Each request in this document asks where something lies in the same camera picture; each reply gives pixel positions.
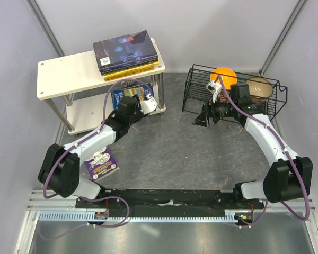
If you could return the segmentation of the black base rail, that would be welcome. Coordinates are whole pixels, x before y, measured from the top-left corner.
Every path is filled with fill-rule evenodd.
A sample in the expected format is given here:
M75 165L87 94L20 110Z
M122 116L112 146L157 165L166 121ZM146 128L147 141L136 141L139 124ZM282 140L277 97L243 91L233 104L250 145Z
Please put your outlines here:
M243 200L236 198L230 190L199 189L106 189L99 198L116 196L123 198L130 210L139 207L155 208L159 206L180 206L196 208L251 208L259 210L264 207L258 199Z

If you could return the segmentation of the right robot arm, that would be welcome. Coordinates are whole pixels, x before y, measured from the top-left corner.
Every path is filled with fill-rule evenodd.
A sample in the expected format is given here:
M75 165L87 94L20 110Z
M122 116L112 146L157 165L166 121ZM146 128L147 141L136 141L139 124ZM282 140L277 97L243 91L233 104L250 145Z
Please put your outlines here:
M206 85L213 97L203 104L194 124L204 127L224 117L237 120L253 136L264 153L270 169L264 180L235 185L232 202L245 208L252 199L267 199L271 203L289 201L309 195L313 163L309 157L300 157L280 137L271 125L264 106L254 103L248 85L231 86L231 102L221 102L222 86L210 81Z

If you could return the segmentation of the purple paperback book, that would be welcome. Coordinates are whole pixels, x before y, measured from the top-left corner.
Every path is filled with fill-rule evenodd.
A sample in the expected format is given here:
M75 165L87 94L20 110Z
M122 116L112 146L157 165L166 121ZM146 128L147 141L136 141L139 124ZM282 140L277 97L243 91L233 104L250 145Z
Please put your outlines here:
M90 178L95 182L120 169L108 146L103 147L91 155L84 161L84 165L87 168Z

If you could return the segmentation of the purple robinson crusoe book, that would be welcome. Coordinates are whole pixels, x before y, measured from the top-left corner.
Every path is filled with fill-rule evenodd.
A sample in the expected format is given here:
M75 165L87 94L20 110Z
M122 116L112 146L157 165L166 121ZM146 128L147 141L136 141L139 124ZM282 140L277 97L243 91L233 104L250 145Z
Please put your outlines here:
M95 42L93 49L96 62L104 57L119 61L131 54L140 57L158 55L147 30Z

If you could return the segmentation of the yellow hardcover book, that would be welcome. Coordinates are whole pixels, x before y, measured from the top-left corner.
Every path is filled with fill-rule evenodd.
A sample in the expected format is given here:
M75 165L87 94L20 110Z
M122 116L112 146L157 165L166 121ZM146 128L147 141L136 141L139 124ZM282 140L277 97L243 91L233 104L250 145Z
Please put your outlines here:
M105 74L103 75L103 78L105 81L110 81L110 80L115 80L118 78L123 78L123 77L128 77L131 75L135 75L135 74L140 74L142 72L147 72L147 71L151 71L155 69L155 66L157 66L159 64L159 62L154 62L154 63L149 63L146 65L142 65L142 66L137 66L134 68L129 68L129 69L125 69L125 70L121 70L118 72L113 72L110 74Z

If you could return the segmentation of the beige brown bowl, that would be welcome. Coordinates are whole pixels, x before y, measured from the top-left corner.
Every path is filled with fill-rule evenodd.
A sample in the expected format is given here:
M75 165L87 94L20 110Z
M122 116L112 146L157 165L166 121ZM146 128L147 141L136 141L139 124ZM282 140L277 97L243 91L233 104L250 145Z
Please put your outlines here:
M261 102L273 94L273 86L262 77L252 77L245 81L249 86L249 93L253 102Z

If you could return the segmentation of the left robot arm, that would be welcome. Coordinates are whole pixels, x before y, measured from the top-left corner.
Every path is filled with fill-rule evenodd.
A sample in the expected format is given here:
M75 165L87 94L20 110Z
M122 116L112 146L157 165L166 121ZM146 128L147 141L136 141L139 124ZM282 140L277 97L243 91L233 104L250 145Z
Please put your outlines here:
M103 187L80 176L81 165L101 148L120 140L132 124L156 108L157 101L151 95L143 101L137 96L123 97L118 108L89 134L64 146L52 144L38 174L38 181L43 184L44 198L74 195L87 199L94 208L102 207L106 200Z

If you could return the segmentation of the orange bowl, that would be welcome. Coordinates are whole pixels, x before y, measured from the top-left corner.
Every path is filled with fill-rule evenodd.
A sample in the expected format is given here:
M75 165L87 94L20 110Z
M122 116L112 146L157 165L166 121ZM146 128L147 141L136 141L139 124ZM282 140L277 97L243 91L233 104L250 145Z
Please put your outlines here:
M237 75L229 68L219 67L214 69L210 74L210 81L215 81L218 75L221 76L226 90L230 90L232 85L237 84Z

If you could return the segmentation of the white two-tier shelf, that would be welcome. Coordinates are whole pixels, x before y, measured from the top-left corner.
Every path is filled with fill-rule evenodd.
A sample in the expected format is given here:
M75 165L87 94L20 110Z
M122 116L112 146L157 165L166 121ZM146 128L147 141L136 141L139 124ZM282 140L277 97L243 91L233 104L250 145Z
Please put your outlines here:
M78 134L96 129L114 110L112 92L73 102L68 99L69 94L99 87L110 89L111 85L124 80L134 80L135 87L141 86L139 79L150 76L153 97L158 103L156 111L152 113L163 113L166 110L163 84L165 64L155 40L151 38L151 41L159 62L154 70L110 81L105 81L99 72L94 50L39 62L38 99L46 101L53 108L66 125L69 134Z

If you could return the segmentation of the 91-storey treehouse book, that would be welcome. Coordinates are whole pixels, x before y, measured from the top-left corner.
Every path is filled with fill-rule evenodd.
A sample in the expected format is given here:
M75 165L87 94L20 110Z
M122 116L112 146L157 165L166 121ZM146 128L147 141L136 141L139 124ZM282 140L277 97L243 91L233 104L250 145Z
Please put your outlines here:
M154 90L152 86L146 87L146 86L136 86L132 88L123 88L123 89L115 89L112 92L112 99L113 99L113 106L116 110L118 108L119 103L121 102L122 98L127 97L133 97L137 95L139 97L140 101L144 101L146 99L146 96L148 94L154 94Z

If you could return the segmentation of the black moon and sixpence book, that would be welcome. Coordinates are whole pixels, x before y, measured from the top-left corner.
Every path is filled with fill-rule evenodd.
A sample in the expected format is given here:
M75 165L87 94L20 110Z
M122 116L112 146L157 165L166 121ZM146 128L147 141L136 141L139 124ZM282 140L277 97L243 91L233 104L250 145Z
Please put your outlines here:
M101 75L106 75L114 72L119 72L129 68L152 64L158 62L158 55L140 57L136 54L131 54L119 61L112 61L110 57L104 57L97 60L98 70Z

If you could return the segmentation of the white coiled object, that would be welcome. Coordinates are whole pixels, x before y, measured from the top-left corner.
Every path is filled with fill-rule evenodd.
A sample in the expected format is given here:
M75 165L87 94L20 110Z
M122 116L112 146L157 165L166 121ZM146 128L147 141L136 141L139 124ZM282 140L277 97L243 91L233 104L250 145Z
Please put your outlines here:
M127 88L127 87L131 87L135 84L136 82L133 80L124 80L121 82L121 87L122 88Z

